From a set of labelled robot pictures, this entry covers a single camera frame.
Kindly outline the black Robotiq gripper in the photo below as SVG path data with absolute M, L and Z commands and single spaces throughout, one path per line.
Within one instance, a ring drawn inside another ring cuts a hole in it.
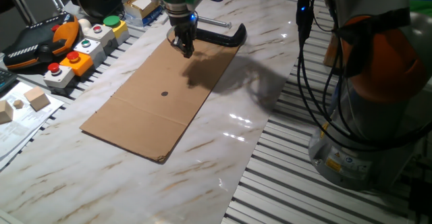
M 186 13 L 183 16 L 169 14 L 169 23 L 171 30 L 167 33 L 168 41 L 184 57 L 191 57 L 196 39 L 197 15 L 195 13 Z

